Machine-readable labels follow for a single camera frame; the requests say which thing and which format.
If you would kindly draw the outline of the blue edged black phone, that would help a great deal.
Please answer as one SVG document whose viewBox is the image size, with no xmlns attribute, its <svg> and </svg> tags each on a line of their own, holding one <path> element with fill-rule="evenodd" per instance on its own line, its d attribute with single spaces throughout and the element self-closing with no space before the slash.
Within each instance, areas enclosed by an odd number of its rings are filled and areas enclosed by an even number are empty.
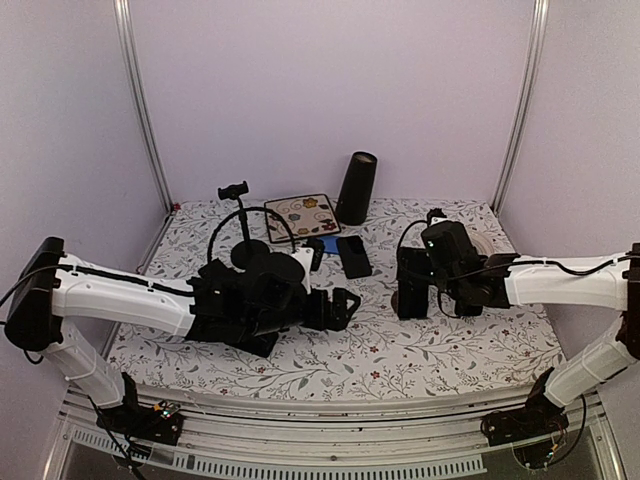
<svg viewBox="0 0 640 480">
<path fill-rule="evenodd" d="M 400 320 L 428 316 L 431 261 L 424 249 L 401 247 L 398 253 L 397 314 Z"/>
</svg>

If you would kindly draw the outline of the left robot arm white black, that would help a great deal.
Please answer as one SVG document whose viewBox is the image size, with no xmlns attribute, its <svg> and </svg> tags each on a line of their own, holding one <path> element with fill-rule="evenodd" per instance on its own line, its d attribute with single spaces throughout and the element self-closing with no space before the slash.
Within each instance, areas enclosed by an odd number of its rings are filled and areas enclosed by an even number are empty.
<svg viewBox="0 0 640 480">
<path fill-rule="evenodd" d="M 148 426 L 135 384 L 110 366 L 70 323 L 88 317 L 160 330 L 187 341 L 221 343 L 266 358 L 293 326 L 344 330 L 361 304 L 344 289 L 314 289 L 310 249 L 259 254 L 240 270 L 209 261 L 188 280 L 103 268 L 43 241 L 4 298 L 6 338 L 48 359 L 128 434 Z"/>
</svg>

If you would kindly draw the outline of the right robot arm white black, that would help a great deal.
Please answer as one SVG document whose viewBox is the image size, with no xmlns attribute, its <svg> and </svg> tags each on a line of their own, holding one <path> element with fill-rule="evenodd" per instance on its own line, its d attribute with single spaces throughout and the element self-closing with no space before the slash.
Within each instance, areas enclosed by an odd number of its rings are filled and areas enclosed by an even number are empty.
<svg viewBox="0 0 640 480">
<path fill-rule="evenodd" d="M 427 227 L 421 238 L 433 281 L 453 300 L 458 316 L 529 304 L 595 306 L 620 313 L 620 319 L 580 354 L 536 381 L 517 415 L 517 427 L 524 435 L 539 435 L 582 393 L 638 362 L 637 247 L 602 257 L 481 256 L 466 228 L 453 221 Z"/>
</svg>

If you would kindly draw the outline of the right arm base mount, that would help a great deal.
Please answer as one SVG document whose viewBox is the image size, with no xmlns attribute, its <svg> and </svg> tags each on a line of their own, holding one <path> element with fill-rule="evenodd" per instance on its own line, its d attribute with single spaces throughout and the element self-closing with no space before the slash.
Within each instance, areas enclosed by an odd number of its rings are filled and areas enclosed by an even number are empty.
<svg viewBox="0 0 640 480">
<path fill-rule="evenodd" d="M 490 446 L 561 432 L 569 426 L 564 408 L 544 396 L 553 371 L 549 368 L 536 380 L 522 407 L 494 411 L 481 419 L 480 431 Z"/>
</svg>

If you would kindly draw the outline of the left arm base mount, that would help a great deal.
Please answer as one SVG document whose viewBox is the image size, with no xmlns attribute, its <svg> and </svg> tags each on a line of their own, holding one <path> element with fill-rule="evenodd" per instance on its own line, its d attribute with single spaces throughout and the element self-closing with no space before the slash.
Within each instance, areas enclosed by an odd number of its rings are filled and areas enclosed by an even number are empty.
<svg viewBox="0 0 640 480">
<path fill-rule="evenodd" d="M 134 380 L 122 373 L 124 397 L 118 406 L 98 408 L 98 427 L 119 433 L 126 439 L 140 439 L 169 446 L 176 446 L 182 433 L 184 416 L 181 405 L 161 400 L 153 406 L 139 403 Z"/>
</svg>

